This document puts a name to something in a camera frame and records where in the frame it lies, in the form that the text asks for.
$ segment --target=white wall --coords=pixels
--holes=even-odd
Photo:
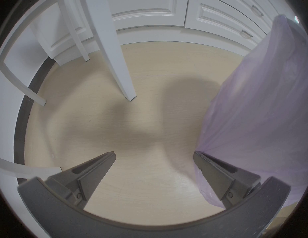
[[[6,65],[25,85],[29,85],[41,64],[48,57],[30,28],[26,28],[5,59]],[[15,88],[0,71],[0,157],[14,162],[14,133],[17,115],[24,94]],[[37,237],[49,237],[37,224],[17,192],[17,179],[1,173],[0,190],[10,207]]]

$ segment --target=trash bag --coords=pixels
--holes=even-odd
[[[284,15],[222,84],[204,116],[196,150],[291,186],[308,185],[308,36]],[[195,165],[204,198],[224,208]]]

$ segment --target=wooden floor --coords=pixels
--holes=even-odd
[[[63,170],[108,151],[116,162],[85,210],[142,225],[198,220],[221,208],[200,194],[192,154],[204,113],[242,57],[182,42],[122,46],[137,97],[120,92],[101,53],[54,65],[27,126],[25,164]]]

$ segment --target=drawer handle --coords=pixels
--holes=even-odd
[[[248,36],[251,37],[251,38],[253,37],[253,35],[249,34],[247,31],[241,30],[241,32],[244,33],[244,34],[246,34],[246,35],[248,35]]]
[[[255,9],[259,13],[259,15],[264,16],[263,13],[256,6],[253,5],[252,8]]]

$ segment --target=white baseboard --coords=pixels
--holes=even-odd
[[[120,45],[136,43],[136,42],[155,42],[155,41],[169,41],[169,42],[189,42],[197,43],[207,46],[212,46],[233,53],[245,56],[250,52],[245,46],[237,42],[224,38],[222,36],[207,33],[199,30],[188,29],[174,26],[145,26],[136,27],[117,31]],[[94,38],[82,42],[87,53],[100,50]],[[55,61],[59,65],[63,65],[73,59],[80,57],[81,54],[76,46],[65,50],[56,57]]]

